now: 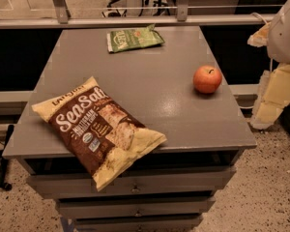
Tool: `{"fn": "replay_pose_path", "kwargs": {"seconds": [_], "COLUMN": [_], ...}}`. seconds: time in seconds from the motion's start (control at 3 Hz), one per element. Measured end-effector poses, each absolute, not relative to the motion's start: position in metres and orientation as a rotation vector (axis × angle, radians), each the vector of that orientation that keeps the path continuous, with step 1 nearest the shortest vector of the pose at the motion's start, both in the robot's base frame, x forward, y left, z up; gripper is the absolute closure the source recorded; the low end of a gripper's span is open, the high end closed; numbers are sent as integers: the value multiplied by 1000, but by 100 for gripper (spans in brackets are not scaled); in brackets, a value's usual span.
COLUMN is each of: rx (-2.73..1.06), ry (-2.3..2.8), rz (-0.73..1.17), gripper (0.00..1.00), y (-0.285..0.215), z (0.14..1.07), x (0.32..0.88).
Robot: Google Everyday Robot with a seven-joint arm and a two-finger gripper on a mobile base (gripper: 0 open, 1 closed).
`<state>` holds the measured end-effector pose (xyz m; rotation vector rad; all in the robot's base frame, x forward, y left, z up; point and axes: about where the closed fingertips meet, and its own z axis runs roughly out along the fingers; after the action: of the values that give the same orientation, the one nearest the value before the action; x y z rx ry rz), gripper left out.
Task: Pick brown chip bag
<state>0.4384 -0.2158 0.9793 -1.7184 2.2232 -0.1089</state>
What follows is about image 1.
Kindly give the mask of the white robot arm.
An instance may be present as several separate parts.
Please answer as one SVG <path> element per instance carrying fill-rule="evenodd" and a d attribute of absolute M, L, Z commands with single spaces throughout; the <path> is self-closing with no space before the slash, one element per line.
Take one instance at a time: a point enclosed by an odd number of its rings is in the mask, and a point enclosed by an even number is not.
<path fill-rule="evenodd" d="M 257 99 L 250 124 L 265 130 L 275 123 L 290 104 L 290 0 L 281 7 L 271 22 L 266 22 L 251 35 L 247 43 L 267 47 L 270 69 L 260 77 Z"/>

